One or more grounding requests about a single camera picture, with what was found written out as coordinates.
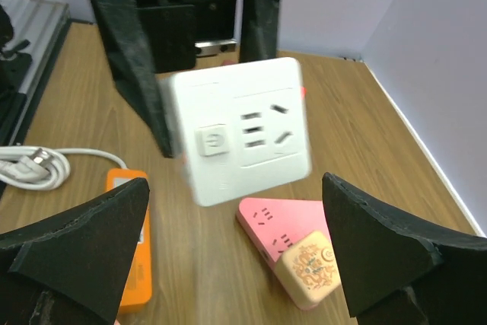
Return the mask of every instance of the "power button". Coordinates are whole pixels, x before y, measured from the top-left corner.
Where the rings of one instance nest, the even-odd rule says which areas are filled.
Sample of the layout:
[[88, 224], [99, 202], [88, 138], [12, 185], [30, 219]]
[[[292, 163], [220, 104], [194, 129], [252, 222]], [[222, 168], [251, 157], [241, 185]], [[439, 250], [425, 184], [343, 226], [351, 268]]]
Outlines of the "power button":
[[230, 151], [226, 125], [214, 125], [198, 129], [196, 142], [201, 156], [213, 156]]

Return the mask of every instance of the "black metal frame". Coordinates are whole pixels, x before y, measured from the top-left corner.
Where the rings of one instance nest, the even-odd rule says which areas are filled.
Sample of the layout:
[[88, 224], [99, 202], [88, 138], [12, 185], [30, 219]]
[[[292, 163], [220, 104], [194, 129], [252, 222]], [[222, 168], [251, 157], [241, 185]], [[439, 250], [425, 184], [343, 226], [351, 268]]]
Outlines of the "black metal frame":
[[359, 325], [485, 323], [487, 239], [410, 215], [332, 174], [323, 204]]
[[[194, 67], [198, 7], [211, 1], [139, 7], [137, 0], [91, 0], [116, 88], [151, 128], [168, 158], [173, 149], [154, 73]], [[243, 0], [240, 62], [276, 57], [279, 4]]]
[[0, 323], [113, 325], [147, 212], [136, 178], [0, 235]]

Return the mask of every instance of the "socket outlet holes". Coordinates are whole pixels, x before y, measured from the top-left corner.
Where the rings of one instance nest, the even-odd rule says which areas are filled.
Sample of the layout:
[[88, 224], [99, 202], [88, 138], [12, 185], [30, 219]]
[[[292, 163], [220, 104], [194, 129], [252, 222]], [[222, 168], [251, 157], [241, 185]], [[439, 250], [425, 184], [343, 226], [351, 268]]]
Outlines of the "socket outlet holes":
[[243, 133], [254, 133], [254, 132], [262, 132], [264, 130], [263, 127], [258, 126], [258, 127], [252, 127], [251, 129], [244, 129]]
[[[286, 245], [287, 247], [292, 247], [293, 243], [287, 234], [282, 235], [280, 238], [281, 238], [282, 243], [284, 245]], [[274, 239], [274, 241], [272, 242], [272, 245], [275, 246], [277, 243], [278, 243], [278, 239]], [[277, 252], [280, 254], [284, 253], [283, 250], [277, 250]]]
[[275, 141], [275, 144], [282, 144], [292, 133], [289, 131], [283, 132]]
[[255, 113], [248, 113], [248, 114], [243, 114], [241, 116], [242, 119], [252, 119], [252, 118], [260, 118], [262, 116], [261, 113], [255, 112]]
[[274, 111], [279, 112], [279, 113], [282, 113], [282, 114], [286, 114], [288, 112], [288, 109], [287, 108], [278, 106], [277, 104], [273, 104], [271, 106], [271, 110], [274, 110]]
[[247, 142], [245, 144], [245, 147], [246, 148], [255, 148], [257, 146], [263, 146], [266, 144], [266, 140], [256, 140], [256, 141], [252, 141], [252, 142]]
[[[263, 208], [263, 209], [261, 209], [260, 211], [261, 211], [261, 213], [263, 213], [264, 218], [265, 218], [267, 221], [269, 221], [269, 220], [273, 219], [272, 213], [271, 213], [271, 212], [270, 212], [270, 211], [269, 211], [267, 208]], [[259, 214], [258, 212], [254, 212], [252, 217], [256, 218], [258, 214]], [[265, 225], [266, 223], [265, 223], [265, 222], [260, 221], [260, 222], [258, 222], [257, 224], [258, 224], [258, 225]]]

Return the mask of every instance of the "white power socket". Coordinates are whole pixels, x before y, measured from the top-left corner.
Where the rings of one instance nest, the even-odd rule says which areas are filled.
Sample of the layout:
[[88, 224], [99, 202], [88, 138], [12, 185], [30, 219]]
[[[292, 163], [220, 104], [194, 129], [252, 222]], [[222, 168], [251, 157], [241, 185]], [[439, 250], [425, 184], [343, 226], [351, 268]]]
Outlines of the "white power socket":
[[160, 81], [193, 198], [213, 206], [310, 173], [301, 67], [292, 58], [180, 72]]

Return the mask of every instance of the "beige decorative cube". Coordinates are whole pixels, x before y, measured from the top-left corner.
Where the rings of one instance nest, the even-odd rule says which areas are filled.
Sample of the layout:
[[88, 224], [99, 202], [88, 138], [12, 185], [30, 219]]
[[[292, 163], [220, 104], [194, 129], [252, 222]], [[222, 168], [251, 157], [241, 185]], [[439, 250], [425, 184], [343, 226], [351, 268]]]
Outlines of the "beige decorative cube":
[[313, 231], [287, 249], [274, 272], [302, 310], [317, 306], [341, 283], [332, 244], [321, 231]]

